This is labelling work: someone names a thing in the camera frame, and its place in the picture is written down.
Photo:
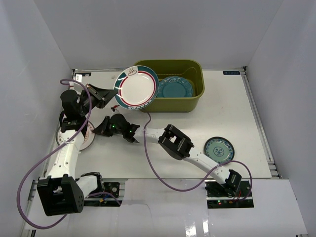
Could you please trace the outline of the white plate teal rim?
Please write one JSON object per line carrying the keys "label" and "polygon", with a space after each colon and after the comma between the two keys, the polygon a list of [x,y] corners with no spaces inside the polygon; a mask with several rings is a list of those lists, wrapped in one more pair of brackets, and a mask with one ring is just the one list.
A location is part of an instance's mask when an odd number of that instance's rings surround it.
{"label": "white plate teal rim", "polygon": [[128,110],[140,110],[150,105],[159,90],[157,74],[147,66],[136,65],[125,69],[116,78],[117,104]]}

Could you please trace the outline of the teal scalloped plate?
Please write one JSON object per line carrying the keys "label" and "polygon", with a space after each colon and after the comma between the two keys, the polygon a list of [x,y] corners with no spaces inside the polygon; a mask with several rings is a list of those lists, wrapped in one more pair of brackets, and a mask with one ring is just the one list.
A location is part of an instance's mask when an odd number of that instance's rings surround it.
{"label": "teal scalloped plate", "polygon": [[193,87],[183,77],[166,77],[159,82],[158,98],[185,98],[192,96]]}

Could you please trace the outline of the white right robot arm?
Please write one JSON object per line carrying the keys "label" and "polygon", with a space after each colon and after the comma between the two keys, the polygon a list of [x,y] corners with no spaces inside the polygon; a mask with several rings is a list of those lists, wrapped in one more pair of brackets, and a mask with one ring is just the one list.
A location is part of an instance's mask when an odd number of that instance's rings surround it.
{"label": "white right robot arm", "polygon": [[[130,143],[139,143],[143,139],[146,159],[154,175],[168,188],[178,192],[188,192],[197,188],[208,176],[211,176],[223,189],[223,192],[234,197],[241,191],[242,176],[223,165],[213,161],[211,158],[195,148],[191,139],[175,126],[169,124],[164,129],[148,128],[148,123],[140,125],[129,123],[122,114],[106,116],[101,124],[93,130],[96,135],[111,137],[115,134],[121,135]],[[159,144],[172,158],[186,161],[206,172],[206,176],[195,186],[188,189],[178,189],[166,183],[156,172],[152,165],[147,143]]]}

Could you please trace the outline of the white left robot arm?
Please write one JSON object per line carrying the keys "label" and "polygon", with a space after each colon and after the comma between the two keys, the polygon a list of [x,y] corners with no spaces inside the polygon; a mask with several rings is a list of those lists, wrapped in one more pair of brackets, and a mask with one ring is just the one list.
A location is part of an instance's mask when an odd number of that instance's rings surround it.
{"label": "white left robot arm", "polygon": [[80,213],[89,194],[93,197],[103,194],[104,184],[99,172],[86,173],[75,179],[75,168],[91,110],[104,108],[117,93],[116,89],[101,89],[87,84],[81,94],[73,89],[61,94],[63,143],[47,178],[40,179],[37,184],[47,216]]}

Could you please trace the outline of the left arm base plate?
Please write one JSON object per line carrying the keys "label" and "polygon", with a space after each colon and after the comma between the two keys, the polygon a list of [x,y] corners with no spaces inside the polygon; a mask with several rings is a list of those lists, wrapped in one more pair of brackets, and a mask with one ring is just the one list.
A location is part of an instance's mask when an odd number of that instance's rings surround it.
{"label": "left arm base plate", "polygon": [[124,196],[125,183],[104,182],[103,185],[102,194],[85,199],[85,207],[120,207]]}

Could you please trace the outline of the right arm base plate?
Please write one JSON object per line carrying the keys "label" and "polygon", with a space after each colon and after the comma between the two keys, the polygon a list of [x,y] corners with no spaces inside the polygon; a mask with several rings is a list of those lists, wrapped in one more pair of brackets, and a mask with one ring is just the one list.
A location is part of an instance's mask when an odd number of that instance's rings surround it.
{"label": "right arm base plate", "polygon": [[242,181],[236,194],[229,194],[215,181],[205,182],[206,201],[208,209],[241,209],[254,208],[249,181]]}

